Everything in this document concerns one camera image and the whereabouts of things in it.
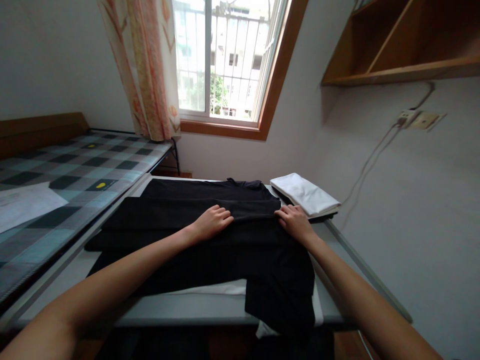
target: wooden headboard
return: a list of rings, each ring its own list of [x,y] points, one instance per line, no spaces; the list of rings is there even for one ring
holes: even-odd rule
[[[81,112],[0,121],[0,160],[84,135]]]

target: wall shelf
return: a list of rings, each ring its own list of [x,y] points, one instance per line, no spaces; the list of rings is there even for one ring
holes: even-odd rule
[[[323,85],[480,76],[480,1],[374,0],[352,13]]]

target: electrical cord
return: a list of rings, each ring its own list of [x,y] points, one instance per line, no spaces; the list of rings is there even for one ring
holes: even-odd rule
[[[357,330],[357,331],[358,331],[358,335],[360,335],[360,340],[363,344],[363,347],[365,348],[366,352],[368,353],[368,356],[370,357],[370,360],[374,360],[374,358],[372,357],[372,354],[370,353],[369,348],[367,347],[367,344],[364,341],[364,337],[362,336],[362,333],[360,332],[360,330]]]
[[[377,163],[377,161],[379,160],[380,158],[380,155],[385,151],[386,148],[389,147],[389,145],[393,142],[393,140],[397,137],[397,135],[399,134],[399,132],[402,131],[402,128],[399,127],[397,128],[395,134],[393,134],[393,136],[390,138],[390,140],[388,140],[388,142],[385,144],[384,147],[382,147],[382,149],[376,154],[376,157],[375,157],[375,160],[373,160],[373,162],[371,163],[371,166],[370,168],[367,170],[367,172],[365,173],[365,175],[363,176],[363,178],[361,179],[361,182],[360,182],[360,185],[358,186],[358,192],[356,193],[356,198],[355,198],[355,202],[353,203],[352,207],[350,208],[350,210],[348,210],[348,212],[346,213],[346,217],[345,217],[345,220],[343,221],[343,225],[341,226],[340,230],[343,230],[345,228],[345,226],[347,225],[349,219],[350,219],[350,215],[352,215],[352,212],[355,210],[355,208],[357,207],[357,205],[359,204],[359,200],[360,200],[360,194],[362,192],[362,188],[364,186],[364,183],[365,183],[365,179],[367,178],[367,175],[370,173],[370,171],[372,171],[372,169],[374,168],[375,164]]]
[[[432,93],[436,90],[436,86],[435,86],[435,83],[432,82],[432,81],[426,81],[426,84],[428,85],[428,92],[425,94],[425,96],[420,100],[420,102],[417,104],[417,106],[415,107],[412,107],[410,110],[417,110],[419,107],[421,107],[426,101],[427,99],[432,95]],[[359,201],[359,198],[360,198],[360,192],[362,191],[362,187],[363,187],[363,184],[365,182],[365,177],[368,175],[368,173],[372,170],[372,168],[375,166],[375,164],[377,163],[377,160],[379,159],[380,157],[380,154],[383,153],[385,151],[385,149],[392,143],[392,141],[395,139],[395,137],[398,135],[398,133],[402,130],[402,126],[404,125],[405,121],[401,122],[400,120],[397,121],[394,125],[392,125],[392,127],[390,127],[390,129],[388,129],[388,131],[386,132],[386,134],[382,137],[382,139],[380,140],[380,142],[377,144],[377,146],[373,149],[373,151],[371,152],[371,154],[368,156],[367,160],[365,161],[365,164],[363,164],[363,167],[360,171],[360,175],[358,176],[358,178],[355,180],[355,183],[353,183],[353,186],[351,187],[350,189],[350,192],[348,193],[347,197],[345,198],[345,200],[342,202],[342,205],[345,206],[345,204],[350,200],[350,198],[352,197],[354,191],[355,191],[355,188],[357,186],[357,184],[361,181],[360,183],[360,186],[358,187],[358,192],[357,192],[357,197],[356,197],[356,200],[355,200],[355,203],[353,204],[352,208],[348,211],[347,213],[347,216],[345,217],[345,220],[343,222],[343,225],[341,226],[340,230],[343,230],[344,227],[347,225],[347,222],[350,218],[350,215],[353,211],[353,209],[355,209],[355,207],[357,206],[358,204],[358,201]],[[389,136],[390,132],[394,129],[394,128],[397,128],[397,131],[396,133],[393,135],[393,137],[388,141],[388,143],[385,145],[384,148],[382,148],[380,150],[380,152],[377,154],[375,160],[373,161],[372,163],[372,166],[368,169],[368,171],[365,173],[366,169],[367,169],[367,166],[370,162],[370,160],[372,160],[372,158],[374,157],[375,155],[375,152],[380,148],[380,146],[383,144],[383,142],[385,141],[385,139]]]
[[[430,97],[430,95],[432,95],[432,93],[436,90],[435,83],[433,81],[427,81],[426,83],[429,86],[428,92],[423,97],[423,99],[420,100],[418,105],[415,106],[415,107],[412,107],[410,110],[417,110],[419,107],[421,107],[427,101],[427,99]]]
[[[363,167],[361,168],[361,171],[360,171],[360,175],[358,176],[358,178],[356,179],[355,183],[353,184],[353,186],[351,187],[351,190],[350,192],[348,193],[346,199],[341,203],[342,205],[345,205],[345,203],[350,200],[350,198],[352,197],[352,194],[354,193],[354,190],[355,190],[355,187],[357,186],[357,184],[359,183],[360,179],[362,178],[365,170],[367,169],[367,165],[369,164],[370,160],[372,159],[372,157],[374,156],[375,152],[379,149],[379,147],[382,145],[382,143],[385,141],[385,139],[387,138],[387,136],[390,134],[390,132],[397,126],[397,124],[394,124],[390,129],[388,129],[388,131],[386,132],[386,134],[381,138],[380,142],[378,143],[378,145],[373,149],[373,151],[371,152],[370,156],[368,157],[368,159],[365,161],[365,164],[363,164]]]

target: tree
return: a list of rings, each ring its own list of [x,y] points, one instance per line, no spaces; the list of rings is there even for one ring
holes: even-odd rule
[[[224,79],[221,76],[214,74],[210,75],[210,113],[220,115],[220,109],[226,108],[227,89],[223,86]]]

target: checkered mattress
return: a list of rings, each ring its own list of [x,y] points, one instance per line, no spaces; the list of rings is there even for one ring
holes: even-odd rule
[[[0,302],[172,146],[94,132],[0,161],[0,191],[50,182],[69,203],[0,234]]]

